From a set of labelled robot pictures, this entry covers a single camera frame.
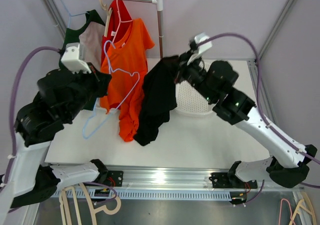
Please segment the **black t-shirt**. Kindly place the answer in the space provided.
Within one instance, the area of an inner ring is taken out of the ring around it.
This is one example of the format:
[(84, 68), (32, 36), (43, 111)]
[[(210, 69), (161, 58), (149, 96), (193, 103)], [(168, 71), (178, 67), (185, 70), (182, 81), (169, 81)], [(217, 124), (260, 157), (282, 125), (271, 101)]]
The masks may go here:
[(143, 147), (156, 140), (160, 126), (169, 122), (170, 111), (177, 107), (174, 79), (178, 63), (178, 55), (164, 57), (144, 77), (144, 98), (133, 137)]

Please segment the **orange t-shirt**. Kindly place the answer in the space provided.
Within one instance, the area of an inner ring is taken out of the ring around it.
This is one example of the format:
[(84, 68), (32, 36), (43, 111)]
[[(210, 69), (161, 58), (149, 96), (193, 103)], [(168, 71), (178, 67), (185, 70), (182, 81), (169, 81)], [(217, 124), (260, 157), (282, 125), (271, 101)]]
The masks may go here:
[[(131, 22), (123, 38), (114, 45), (115, 49), (109, 43), (106, 45), (112, 68), (121, 68), (130, 73), (139, 72), (140, 74), (138, 84), (119, 108), (119, 136), (125, 142), (131, 142), (134, 140), (134, 135), (139, 127), (139, 114), (144, 98), (142, 85), (148, 72), (147, 50), (152, 49), (155, 44), (143, 20), (137, 18)], [(104, 59), (100, 71), (108, 74), (109, 69), (106, 59)], [(120, 73), (119, 77), (120, 80), (124, 79), (124, 82), (121, 81), (120, 85), (124, 85), (125, 89), (125, 91), (120, 92), (120, 95), (125, 96), (128, 93), (127, 89), (130, 90), (137, 81), (137, 76), (126, 78), (125, 74)]]

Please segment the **pink plastic hanger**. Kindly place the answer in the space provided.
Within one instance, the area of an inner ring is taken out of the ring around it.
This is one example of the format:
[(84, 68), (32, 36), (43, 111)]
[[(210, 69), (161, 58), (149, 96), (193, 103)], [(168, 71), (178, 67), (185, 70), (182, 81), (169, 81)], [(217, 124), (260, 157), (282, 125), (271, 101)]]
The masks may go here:
[(116, 0), (116, 11), (118, 16), (118, 24), (113, 35), (113, 43), (118, 42), (124, 37), (131, 22), (133, 21), (126, 5), (122, 0)]

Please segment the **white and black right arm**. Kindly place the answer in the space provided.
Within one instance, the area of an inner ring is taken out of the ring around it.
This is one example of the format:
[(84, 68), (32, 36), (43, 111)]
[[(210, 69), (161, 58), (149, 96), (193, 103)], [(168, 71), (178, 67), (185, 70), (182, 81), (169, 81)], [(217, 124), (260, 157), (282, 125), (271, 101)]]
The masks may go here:
[(263, 120), (256, 103), (234, 88), (239, 74), (227, 61), (214, 61), (209, 69), (200, 66), (201, 62), (202, 58), (193, 58), (190, 52), (181, 54), (175, 82), (188, 82), (208, 104), (214, 105), (212, 110), (220, 119), (249, 134), (270, 153), (267, 159), (234, 162), (227, 173), (228, 183), (235, 188), (253, 180), (271, 180), (284, 188), (302, 184), (317, 148), (298, 142), (290, 147), (292, 138)]

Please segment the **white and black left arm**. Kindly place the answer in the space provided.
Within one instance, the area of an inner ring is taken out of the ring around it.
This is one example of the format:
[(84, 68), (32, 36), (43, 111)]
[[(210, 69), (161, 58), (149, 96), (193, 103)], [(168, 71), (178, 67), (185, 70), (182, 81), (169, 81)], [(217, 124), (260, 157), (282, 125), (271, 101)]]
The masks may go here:
[(54, 69), (37, 81), (38, 93), (16, 116), (13, 135), (18, 142), (10, 173), (4, 177), (0, 212), (43, 202), (57, 190), (93, 182), (107, 182), (108, 169), (99, 159), (58, 170), (42, 165), (55, 135), (94, 98), (107, 94), (112, 77), (93, 69), (90, 73)]

